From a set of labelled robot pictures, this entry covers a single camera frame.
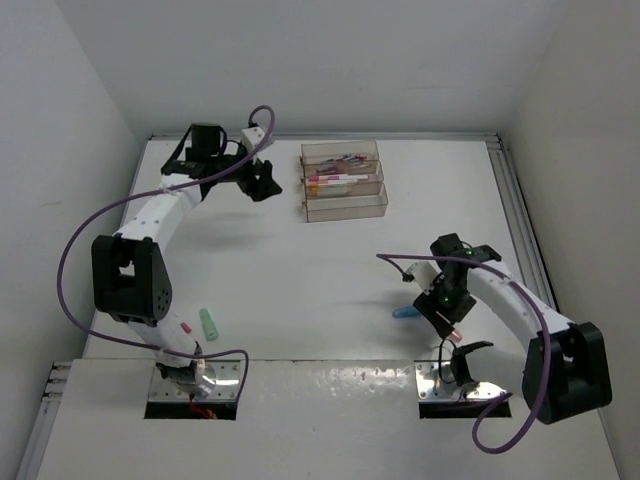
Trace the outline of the pink correction tape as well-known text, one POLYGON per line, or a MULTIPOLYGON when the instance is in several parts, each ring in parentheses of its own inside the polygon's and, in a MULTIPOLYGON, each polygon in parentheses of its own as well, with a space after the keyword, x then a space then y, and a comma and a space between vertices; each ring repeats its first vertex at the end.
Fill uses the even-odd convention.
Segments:
POLYGON ((460 343, 462 341, 462 339, 463 339, 463 337, 460 334, 460 332, 450 322, 450 336, 448 338, 444 339, 444 340, 450 340, 450 341, 452 341, 454 343, 460 343))

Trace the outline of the blue correction tape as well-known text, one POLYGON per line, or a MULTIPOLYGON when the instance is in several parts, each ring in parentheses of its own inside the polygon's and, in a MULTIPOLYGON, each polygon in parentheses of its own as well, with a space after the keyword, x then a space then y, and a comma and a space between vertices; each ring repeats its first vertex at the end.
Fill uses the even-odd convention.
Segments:
POLYGON ((400 307, 392 312, 392 317, 395 319, 415 318, 420 315, 421 313, 413 305, 400 307))

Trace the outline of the blue ink refill pen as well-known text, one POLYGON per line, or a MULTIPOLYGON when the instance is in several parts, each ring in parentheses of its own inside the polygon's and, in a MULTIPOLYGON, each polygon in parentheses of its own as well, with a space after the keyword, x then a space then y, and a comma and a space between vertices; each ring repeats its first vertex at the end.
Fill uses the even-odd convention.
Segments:
POLYGON ((330 165, 333 166, 333 165, 341 164, 344 161, 345 161, 345 159, 341 158, 341 157, 331 158, 331 159, 326 159, 326 160, 323 160, 321 162, 318 162, 317 165, 319 167, 321 166, 322 168, 328 168, 330 165))

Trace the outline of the white pen pink cap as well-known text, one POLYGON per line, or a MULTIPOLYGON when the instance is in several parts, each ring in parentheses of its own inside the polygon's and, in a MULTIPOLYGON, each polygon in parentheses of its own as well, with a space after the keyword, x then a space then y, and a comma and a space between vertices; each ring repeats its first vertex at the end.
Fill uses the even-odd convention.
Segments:
POLYGON ((316 184, 320 181, 337 180, 337 179, 355 179, 355 180, 358 180, 358 182, 360 182, 360 181, 368 181, 369 175, 368 174, 318 175, 318 176, 307 177, 305 179, 305 183, 316 184))

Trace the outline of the blue gel pen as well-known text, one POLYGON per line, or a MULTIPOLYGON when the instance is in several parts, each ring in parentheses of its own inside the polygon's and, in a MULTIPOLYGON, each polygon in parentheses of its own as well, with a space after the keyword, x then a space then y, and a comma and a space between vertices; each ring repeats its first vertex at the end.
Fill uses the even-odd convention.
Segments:
POLYGON ((343 155, 340 157, 336 157, 333 160, 338 163, 358 163, 368 160, 368 157, 366 155, 343 155))

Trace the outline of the white pen orange cap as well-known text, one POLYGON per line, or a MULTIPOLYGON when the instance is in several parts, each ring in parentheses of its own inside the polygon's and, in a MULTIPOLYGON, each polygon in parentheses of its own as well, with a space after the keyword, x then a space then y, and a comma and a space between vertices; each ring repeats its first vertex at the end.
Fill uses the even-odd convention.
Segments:
POLYGON ((336 197, 350 193, 347 185, 313 185, 306 188, 306 194, 310 197, 336 197))

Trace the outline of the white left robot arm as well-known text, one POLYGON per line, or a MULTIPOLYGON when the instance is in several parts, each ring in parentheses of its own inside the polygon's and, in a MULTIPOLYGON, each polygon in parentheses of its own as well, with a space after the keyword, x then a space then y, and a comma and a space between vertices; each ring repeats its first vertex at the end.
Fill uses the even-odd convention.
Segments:
POLYGON ((111 236, 92 243, 96 308, 134 331, 151 348, 163 379, 193 398, 205 398, 216 385, 199 343, 173 317, 173 289, 163 253, 180 224, 213 186, 232 182, 255 202, 281 193, 273 165, 257 154, 271 142, 252 122, 235 152, 218 125, 193 124, 161 168, 159 194, 111 236))

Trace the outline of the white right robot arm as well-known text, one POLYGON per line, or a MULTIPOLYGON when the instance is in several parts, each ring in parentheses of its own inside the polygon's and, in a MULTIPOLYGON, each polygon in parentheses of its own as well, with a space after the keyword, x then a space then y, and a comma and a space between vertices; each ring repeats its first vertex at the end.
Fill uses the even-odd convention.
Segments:
POLYGON ((443 340, 458 341, 455 326, 478 302, 486 305, 522 345, 523 359, 488 340, 457 345, 442 381, 464 387, 480 381, 523 397, 537 420, 552 424, 611 403, 605 341, 591 322, 577 323, 516 281, 488 245, 468 246, 455 233, 431 245, 434 263, 413 263, 404 273, 421 292, 413 306, 443 340))

